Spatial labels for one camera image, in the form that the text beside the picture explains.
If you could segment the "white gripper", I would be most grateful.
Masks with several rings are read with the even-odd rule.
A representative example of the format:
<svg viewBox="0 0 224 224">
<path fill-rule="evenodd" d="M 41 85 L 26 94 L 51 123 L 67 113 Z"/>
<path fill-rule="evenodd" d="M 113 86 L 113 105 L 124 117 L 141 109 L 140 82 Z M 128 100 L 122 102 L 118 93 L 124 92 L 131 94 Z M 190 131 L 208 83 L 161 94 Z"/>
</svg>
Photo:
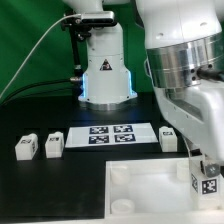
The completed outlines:
<svg viewBox="0 0 224 224">
<path fill-rule="evenodd" d="M 207 178 L 217 177 L 218 162 L 224 163 L 224 83 L 202 80 L 181 89 L 178 98 L 165 89 L 154 92 L 164 119 L 184 136 L 188 156 L 212 158 L 201 160 L 201 171 Z"/>
</svg>

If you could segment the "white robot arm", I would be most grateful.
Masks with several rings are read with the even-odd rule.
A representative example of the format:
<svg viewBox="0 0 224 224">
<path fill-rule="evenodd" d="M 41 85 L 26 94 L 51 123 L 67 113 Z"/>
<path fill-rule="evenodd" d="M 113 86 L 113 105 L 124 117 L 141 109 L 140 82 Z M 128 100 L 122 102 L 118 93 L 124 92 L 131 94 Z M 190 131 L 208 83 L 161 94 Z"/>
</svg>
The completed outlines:
<svg viewBox="0 0 224 224">
<path fill-rule="evenodd" d="M 210 162 L 224 161 L 222 0 L 62 0 L 88 33 L 79 101 L 112 109 L 136 96 L 123 59 L 123 30 L 104 7 L 130 3 L 145 31 L 146 64 L 164 119 Z"/>
</svg>

